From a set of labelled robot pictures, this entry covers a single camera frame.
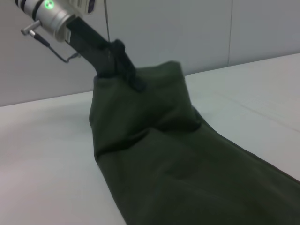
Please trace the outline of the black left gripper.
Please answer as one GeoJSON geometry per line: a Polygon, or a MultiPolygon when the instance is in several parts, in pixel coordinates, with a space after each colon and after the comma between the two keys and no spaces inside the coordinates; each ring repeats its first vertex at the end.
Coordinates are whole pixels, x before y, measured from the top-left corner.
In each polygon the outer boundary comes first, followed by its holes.
{"type": "Polygon", "coordinates": [[[122,41],[105,40],[80,17],[68,22],[67,29],[71,33],[69,45],[94,67],[97,76],[118,74],[135,91],[146,89],[146,83],[136,75],[136,68],[122,41]]]}

